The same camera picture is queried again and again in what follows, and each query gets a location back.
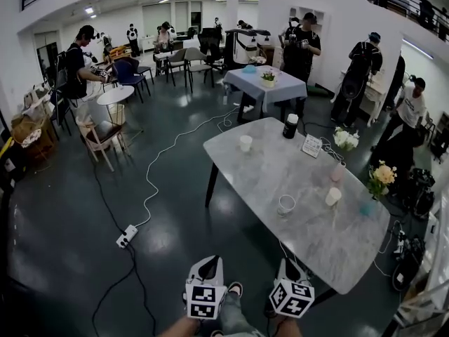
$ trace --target white paper cup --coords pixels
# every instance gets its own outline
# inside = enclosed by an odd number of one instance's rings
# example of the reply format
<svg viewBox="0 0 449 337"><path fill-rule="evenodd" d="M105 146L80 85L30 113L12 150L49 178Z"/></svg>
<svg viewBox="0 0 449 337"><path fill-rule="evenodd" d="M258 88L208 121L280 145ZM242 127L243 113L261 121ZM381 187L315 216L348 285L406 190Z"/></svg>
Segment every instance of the white paper cup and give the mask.
<svg viewBox="0 0 449 337"><path fill-rule="evenodd" d="M328 195L326 196L325 203L328 206L335 205L342 198L342 193L336 187L331 187Z"/></svg>
<svg viewBox="0 0 449 337"><path fill-rule="evenodd" d="M253 143L253 138L248 135L243 135L240 137L240 148L243 152L248 152Z"/></svg>
<svg viewBox="0 0 449 337"><path fill-rule="evenodd" d="M289 194L284 194L279 198L278 215L285 217L296 206L296 201Z"/></svg>

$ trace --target yellow flower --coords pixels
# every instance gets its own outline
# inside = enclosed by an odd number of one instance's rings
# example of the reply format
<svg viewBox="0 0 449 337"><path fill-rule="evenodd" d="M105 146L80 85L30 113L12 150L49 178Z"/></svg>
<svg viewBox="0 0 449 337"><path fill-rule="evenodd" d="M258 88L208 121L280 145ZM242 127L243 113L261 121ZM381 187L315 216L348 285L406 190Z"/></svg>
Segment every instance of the yellow flower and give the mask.
<svg viewBox="0 0 449 337"><path fill-rule="evenodd" d="M379 168L374 171L374 177L381 183L388 185L394 182L396 174L387 165L381 164Z"/></svg>

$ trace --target blue vase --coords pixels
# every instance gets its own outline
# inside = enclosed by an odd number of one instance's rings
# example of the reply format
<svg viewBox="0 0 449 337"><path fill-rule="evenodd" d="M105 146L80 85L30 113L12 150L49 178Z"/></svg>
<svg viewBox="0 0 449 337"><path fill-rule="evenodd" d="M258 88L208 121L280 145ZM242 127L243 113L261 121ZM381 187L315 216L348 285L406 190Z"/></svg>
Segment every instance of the blue vase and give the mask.
<svg viewBox="0 0 449 337"><path fill-rule="evenodd" d="M370 198L368 201L363 202L360 206L360 213L364 216L371 216L376 209L377 200L374 197Z"/></svg>

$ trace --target dark floor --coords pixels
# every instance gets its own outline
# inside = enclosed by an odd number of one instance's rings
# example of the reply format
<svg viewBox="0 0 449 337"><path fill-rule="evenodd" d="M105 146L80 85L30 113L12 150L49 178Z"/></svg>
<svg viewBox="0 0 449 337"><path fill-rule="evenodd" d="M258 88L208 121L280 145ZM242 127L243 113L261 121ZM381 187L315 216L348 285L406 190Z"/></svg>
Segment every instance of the dark floor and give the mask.
<svg viewBox="0 0 449 337"><path fill-rule="evenodd" d="M193 95L186 93L182 75L177 87L158 78L152 96L142 105L131 99L145 133L130 146L131 158L108 152L116 169L111 173L100 158L97 165L105 198L121 228L147 218L142 203L153 194L145 180L148 163L157 152L173 143L175 136L192 130L213 116L224 114L236 98L222 104L222 87L212 89L195 76ZM330 125L331 105L327 98L310 98L305 121ZM105 113L97 107L97 113ZM279 117L279 111L272 114ZM230 119L235 126L236 115ZM161 333L184 313L181 293L187 273L195 262L213 254L224 259L227 282L239 280L245 286L243 311L250 323L265 331L262 314L267 289L283 255L277 239L219 176L210 208L204 208L211 161L203 143L219 133L214 120L196 133L181 137L174 149L161 155L149 178L160 193L148 202L152 219L133 240L138 270L148 292L148 305ZM69 122L72 132L76 130ZM359 147L346 153L348 169L366 179L369 147L385 125L360 127ZM332 130L307 126L315 136L331 137ZM131 267L129 255L116 245L120 232L115 228L100 198L91 159L76 133L60 131L61 142L52 156L52 167L42 173L28 173L17 184L11 201L10 276L28 289L19 294L22 328L32 321L40 336L94 336L91 315L106 288ZM417 159L430 166L426 152ZM388 204L391 212L400 209ZM404 220L405 229L424 233L425 223ZM391 273L394 262L389 253L378 255L378 266ZM317 294L328 287L312 280ZM395 313L400 296L388 278L374 265L345 296L335 296L311 309L300 321L304 337L380 336ZM152 323L142 306L141 286L135 275L117 286L104 301L96 318L101 336L150 336Z"/></svg>

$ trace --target table card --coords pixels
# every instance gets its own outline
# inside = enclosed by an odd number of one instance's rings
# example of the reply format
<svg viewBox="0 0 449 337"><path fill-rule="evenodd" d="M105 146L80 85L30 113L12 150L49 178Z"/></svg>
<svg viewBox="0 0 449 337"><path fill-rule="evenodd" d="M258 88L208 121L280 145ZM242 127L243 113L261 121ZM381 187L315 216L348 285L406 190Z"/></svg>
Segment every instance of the table card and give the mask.
<svg viewBox="0 0 449 337"><path fill-rule="evenodd" d="M310 156L315 157L316 159L322 145L323 141L321 141L319 138L315 138L312 135L307 135L306 140L302 145L302 151L304 151L306 154L309 154Z"/></svg>

